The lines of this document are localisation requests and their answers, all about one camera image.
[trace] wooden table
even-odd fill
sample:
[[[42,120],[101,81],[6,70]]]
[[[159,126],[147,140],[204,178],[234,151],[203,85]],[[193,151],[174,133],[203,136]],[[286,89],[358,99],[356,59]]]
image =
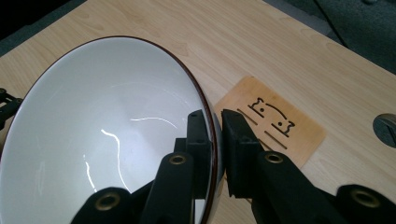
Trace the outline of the wooden table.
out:
[[[315,186],[334,194],[356,183],[396,202],[396,149],[372,128],[377,115],[396,114],[396,76],[259,0],[89,0],[3,56],[0,86],[23,97],[67,51],[109,35],[169,49],[213,105],[242,77],[258,78],[326,129],[302,169]],[[213,222],[254,218],[224,193]]]

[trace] black plastic part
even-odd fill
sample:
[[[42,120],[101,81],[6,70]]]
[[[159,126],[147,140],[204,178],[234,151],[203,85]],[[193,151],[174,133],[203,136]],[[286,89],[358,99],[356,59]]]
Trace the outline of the black plastic part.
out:
[[[185,152],[166,155],[152,185],[140,223],[194,221],[194,160]]]
[[[107,188],[94,193],[81,207],[72,224],[138,223],[152,182],[130,194],[126,189]]]
[[[251,211],[258,224],[280,224],[279,217],[269,199],[262,195],[259,200],[252,200]]]
[[[186,152],[186,141],[185,138],[177,138],[175,141],[174,152]]]
[[[335,204],[350,223],[396,223],[396,205],[382,194],[360,185],[339,188]]]
[[[241,114],[225,109],[221,115],[230,196],[252,198],[257,179],[254,163],[262,145]]]
[[[210,175],[210,142],[204,113],[197,110],[189,114],[187,124],[186,152],[194,157],[194,198],[206,198]]]
[[[15,98],[0,88],[0,130],[4,129],[6,120],[14,116],[22,103],[21,98]]]
[[[347,223],[326,197],[316,189],[284,154],[261,152],[256,161],[263,197],[274,207],[280,223]]]

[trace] screw hole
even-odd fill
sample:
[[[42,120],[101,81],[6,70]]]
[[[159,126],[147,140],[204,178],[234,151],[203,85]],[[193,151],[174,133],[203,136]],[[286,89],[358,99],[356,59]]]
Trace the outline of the screw hole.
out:
[[[366,207],[377,208],[380,205],[379,200],[370,192],[361,189],[353,189],[350,194],[355,202]]]
[[[99,211],[108,211],[120,203],[120,195],[117,192],[109,192],[100,197],[95,204]]]
[[[275,153],[269,153],[265,155],[265,159],[267,159],[271,163],[281,163],[283,161],[283,158],[276,155]]]
[[[176,156],[171,157],[169,159],[169,162],[171,162],[174,165],[180,165],[180,164],[183,164],[184,162],[186,162],[186,160],[187,160],[186,157],[181,156],[181,155],[176,155]]]

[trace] gray floor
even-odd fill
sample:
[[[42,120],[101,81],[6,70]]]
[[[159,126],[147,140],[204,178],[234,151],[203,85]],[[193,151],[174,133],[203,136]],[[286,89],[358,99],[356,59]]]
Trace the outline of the gray floor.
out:
[[[263,1],[396,74],[396,0]]]

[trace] engraved symbol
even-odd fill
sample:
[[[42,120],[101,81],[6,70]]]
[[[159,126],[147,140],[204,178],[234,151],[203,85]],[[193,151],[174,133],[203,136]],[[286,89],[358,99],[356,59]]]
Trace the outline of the engraved symbol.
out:
[[[283,114],[282,111],[280,111],[280,110],[279,110],[278,108],[276,108],[275,106],[270,105],[270,104],[266,104],[266,105],[269,106],[269,107],[271,107],[271,108],[273,108],[273,109],[274,109],[276,112],[278,112],[278,113],[282,116],[282,118],[284,119],[284,120],[280,120],[279,122],[271,123],[271,125],[272,125],[275,129],[277,129],[280,133],[282,133],[283,135],[289,137],[290,128],[295,127],[296,125],[295,125],[292,121],[288,120],[288,118],[286,118],[285,114]]]
[[[289,137],[289,132],[292,127],[295,127],[296,125],[294,122],[291,120],[288,120],[288,118],[285,116],[285,114],[278,109],[274,105],[270,105],[264,102],[264,100],[261,97],[257,98],[257,101],[253,103],[252,105],[247,105],[250,109],[252,109],[256,114],[258,114],[260,117],[264,118],[264,111],[267,110],[267,108],[264,108],[267,106],[268,108],[274,109],[280,116],[280,120],[277,120],[276,122],[271,123],[271,126],[273,126],[277,131],[285,135],[286,137]]]
[[[257,102],[252,104],[252,105],[248,105],[248,107],[250,109],[252,109],[254,112],[256,112],[256,114],[258,114],[260,117],[264,118],[264,115],[262,114],[262,112],[264,112],[264,108],[260,107],[259,110],[256,109],[256,105],[258,105],[259,103],[263,103],[264,104],[264,100],[262,98],[257,98]]]

